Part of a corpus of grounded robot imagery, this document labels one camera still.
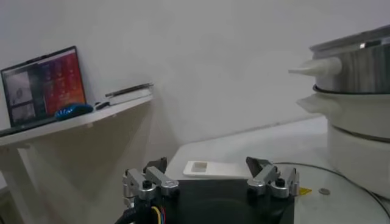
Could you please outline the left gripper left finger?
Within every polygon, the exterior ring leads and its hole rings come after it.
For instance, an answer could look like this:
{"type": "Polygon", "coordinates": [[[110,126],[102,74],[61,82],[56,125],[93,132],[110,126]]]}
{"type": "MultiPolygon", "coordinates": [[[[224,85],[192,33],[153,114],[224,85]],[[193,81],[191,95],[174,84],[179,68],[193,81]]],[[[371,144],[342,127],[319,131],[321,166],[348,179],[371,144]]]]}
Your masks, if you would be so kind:
{"type": "Polygon", "coordinates": [[[176,197],[180,194],[179,182],[165,175],[167,157],[149,161],[142,171],[126,169],[122,176],[123,197],[129,201],[139,198],[151,201],[157,192],[163,197],[176,197]]]}

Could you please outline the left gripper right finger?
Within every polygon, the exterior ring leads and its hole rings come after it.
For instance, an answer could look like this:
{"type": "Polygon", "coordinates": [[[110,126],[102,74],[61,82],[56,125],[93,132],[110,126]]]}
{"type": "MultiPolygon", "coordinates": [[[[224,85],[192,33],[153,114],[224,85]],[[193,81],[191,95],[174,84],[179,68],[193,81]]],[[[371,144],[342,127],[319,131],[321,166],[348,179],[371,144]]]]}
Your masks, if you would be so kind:
{"type": "Polygon", "coordinates": [[[256,196],[270,194],[285,199],[299,196],[300,177],[295,167],[280,170],[266,159],[247,157],[246,164],[252,175],[247,180],[248,191],[256,196]]]}

